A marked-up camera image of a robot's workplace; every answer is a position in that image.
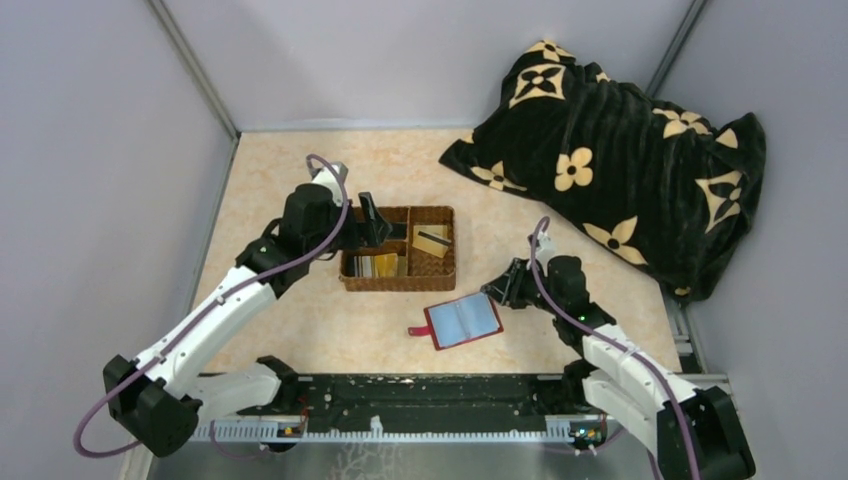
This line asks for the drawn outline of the brown wicker basket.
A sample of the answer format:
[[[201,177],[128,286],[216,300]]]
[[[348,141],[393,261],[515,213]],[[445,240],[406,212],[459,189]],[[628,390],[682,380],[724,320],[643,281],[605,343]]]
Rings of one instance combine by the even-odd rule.
[[[388,241],[380,247],[345,251],[341,254],[338,278],[349,292],[435,292],[456,287],[457,260],[455,211],[446,205],[387,206],[378,209],[388,222],[406,222],[405,241]],[[412,247],[415,225],[446,224],[452,245],[444,258],[437,258]],[[395,278],[361,278],[353,275],[352,257],[398,253],[407,257],[407,275]]]

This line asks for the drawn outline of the red leather card holder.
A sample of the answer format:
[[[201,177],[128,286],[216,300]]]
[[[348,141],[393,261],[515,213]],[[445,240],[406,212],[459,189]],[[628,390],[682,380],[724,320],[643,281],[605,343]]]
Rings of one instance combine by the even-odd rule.
[[[425,325],[407,328],[410,337],[429,337],[434,349],[447,350],[504,331],[495,303],[482,292],[423,309]]]

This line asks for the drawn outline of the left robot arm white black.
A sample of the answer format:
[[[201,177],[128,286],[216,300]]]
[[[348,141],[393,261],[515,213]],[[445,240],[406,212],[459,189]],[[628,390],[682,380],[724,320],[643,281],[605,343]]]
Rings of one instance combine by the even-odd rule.
[[[135,358],[117,355],[106,363],[111,418],[156,457],[185,445],[212,403],[196,384],[201,370],[236,333],[305,277],[319,257],[406,237],[407,218],[388,219],[368,192],[358,198],[354,208],[327,186],[297,186],[282,215],[247,244],[200,307]]]

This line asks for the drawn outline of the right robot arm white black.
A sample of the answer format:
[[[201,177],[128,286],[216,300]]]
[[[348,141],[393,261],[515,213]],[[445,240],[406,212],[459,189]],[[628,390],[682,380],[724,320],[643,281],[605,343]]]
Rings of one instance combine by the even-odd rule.
[[[555,256],[545,266],[515,258],[480,290],[498,305],[552,314],[559,339],[580,356],[563,372],[568,396],[611,415],[638,439],[656,478],[755,475],[755,460],[730,395],[663,368],[631,341],[591,299],[579,258]]]

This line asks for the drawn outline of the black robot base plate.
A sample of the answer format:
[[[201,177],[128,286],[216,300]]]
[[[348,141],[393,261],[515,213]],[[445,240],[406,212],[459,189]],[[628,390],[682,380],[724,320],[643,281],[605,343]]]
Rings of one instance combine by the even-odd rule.
[[[292,416],[312,434],[506,437],[600,444],[611,418],[579,401],[559,374],[320,374],[285,381],[245,416]]]

